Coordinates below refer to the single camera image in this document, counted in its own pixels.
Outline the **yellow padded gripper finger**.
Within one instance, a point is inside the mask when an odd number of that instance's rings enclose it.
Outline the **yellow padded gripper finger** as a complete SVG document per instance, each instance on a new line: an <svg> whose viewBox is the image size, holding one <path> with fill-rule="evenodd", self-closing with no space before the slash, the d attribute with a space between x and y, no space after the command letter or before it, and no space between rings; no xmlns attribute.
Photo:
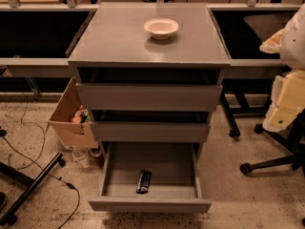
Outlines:
<svg viewBox="0 0 305 229"><path fill-rule="evenodd" d="M283 32L284 30L277 31L274 35L264 41L259 49L265 53L280 53Z"/></svg>

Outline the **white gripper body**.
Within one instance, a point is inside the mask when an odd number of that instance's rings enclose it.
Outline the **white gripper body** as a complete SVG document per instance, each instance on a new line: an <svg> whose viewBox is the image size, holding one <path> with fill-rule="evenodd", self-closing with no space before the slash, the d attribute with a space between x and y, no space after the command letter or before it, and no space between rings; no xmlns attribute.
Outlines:
<svg viewBox="0 0 305 229"><path fill-rule="evenodd" d="M270 132L285 130L305 109L305 72L292 70L274 79L272 103L263 121L263 128Z"/></svg>

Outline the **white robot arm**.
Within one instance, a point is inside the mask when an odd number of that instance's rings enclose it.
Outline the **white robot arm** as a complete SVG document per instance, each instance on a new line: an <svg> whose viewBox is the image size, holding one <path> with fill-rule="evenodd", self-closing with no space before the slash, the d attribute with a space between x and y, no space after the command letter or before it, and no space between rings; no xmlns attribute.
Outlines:
<svg viewBox="0 0 305 229"><path fill-rule="evenodd" d="M280 132L305 109L305 5L259 49L279 53L281 62L292 69L274 79L272 103L263 121L265 130Z"/></svg>

